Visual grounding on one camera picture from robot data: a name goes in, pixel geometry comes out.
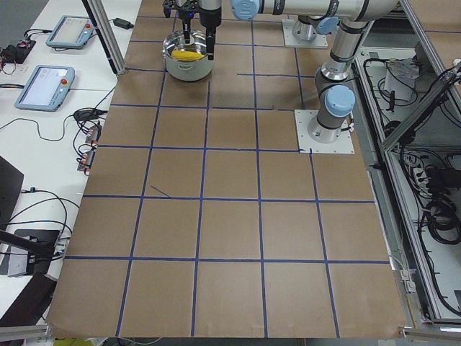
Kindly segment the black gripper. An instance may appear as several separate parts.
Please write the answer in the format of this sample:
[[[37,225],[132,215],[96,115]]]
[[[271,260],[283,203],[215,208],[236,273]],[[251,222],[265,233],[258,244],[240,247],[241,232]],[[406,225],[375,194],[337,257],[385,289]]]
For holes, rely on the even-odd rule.
[[[200,23],[206,28],[207,59],[214,60],[215,34],[220,25],[220,0],[199,0]]]

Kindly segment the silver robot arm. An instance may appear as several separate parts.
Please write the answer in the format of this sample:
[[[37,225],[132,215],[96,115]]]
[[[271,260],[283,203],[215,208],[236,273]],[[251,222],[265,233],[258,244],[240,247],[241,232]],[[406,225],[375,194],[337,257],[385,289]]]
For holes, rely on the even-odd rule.
[[[221,1],[210,104],[262,113],[317,108],[316,81],[349,79],[350,65],[373,21],[395,1]],[[282,22],[316,30],[337,18],[322,48],[291,45]]]

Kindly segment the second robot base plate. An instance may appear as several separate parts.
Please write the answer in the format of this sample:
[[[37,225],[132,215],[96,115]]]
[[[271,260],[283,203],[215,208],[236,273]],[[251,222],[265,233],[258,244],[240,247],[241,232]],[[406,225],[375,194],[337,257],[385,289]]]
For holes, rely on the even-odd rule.
[[[328,41],[325,35],[316,32],[314,26],[298,19],[282,20],[285,47],[327,49]]]

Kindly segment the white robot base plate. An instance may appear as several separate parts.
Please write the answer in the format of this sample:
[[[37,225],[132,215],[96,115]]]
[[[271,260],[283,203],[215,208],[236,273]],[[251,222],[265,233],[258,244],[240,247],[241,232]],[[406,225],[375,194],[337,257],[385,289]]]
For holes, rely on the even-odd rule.
[[[317,110],[295,110],[298,150],[304,154],[354,154],[349,124],[329,130],[318,123]]]

